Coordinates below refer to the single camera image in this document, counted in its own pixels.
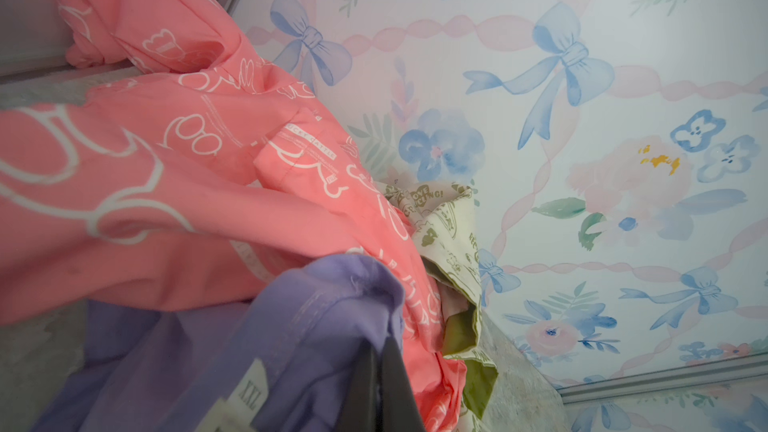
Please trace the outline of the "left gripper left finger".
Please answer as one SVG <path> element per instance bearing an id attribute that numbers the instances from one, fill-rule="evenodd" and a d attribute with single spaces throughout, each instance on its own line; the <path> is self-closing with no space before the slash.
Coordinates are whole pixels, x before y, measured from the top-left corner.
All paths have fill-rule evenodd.
<path id="1" fill-rule="evenodd" d="M 378 425 L 379 361 L 371 344 L 363 344 L 356 358 L 335 432 L 375 432 Z"/>

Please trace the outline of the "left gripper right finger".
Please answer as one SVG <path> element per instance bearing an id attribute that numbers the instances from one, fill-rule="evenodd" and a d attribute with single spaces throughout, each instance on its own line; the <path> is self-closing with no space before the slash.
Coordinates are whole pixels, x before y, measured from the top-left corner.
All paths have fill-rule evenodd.
<path id="1" fill-rule="evenodd" d="M 388 337 L 379 370 L 382 432 L 425 432 L 423 420 L 410 386 L 403 357 L 394 338 Z"/>

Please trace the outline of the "purple cloth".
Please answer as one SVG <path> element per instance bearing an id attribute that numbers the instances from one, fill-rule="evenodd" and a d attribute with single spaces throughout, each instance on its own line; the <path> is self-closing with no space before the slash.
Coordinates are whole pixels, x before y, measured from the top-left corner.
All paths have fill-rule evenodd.
<path id="1" fill-rule="evenodd" d="M 405 294 L 377 260 L 334 255 L 253 301 L 154 312 L 93 301 L 85 364 L 38 431 L 334 431 L 363 344 L 402 357 Z"/>

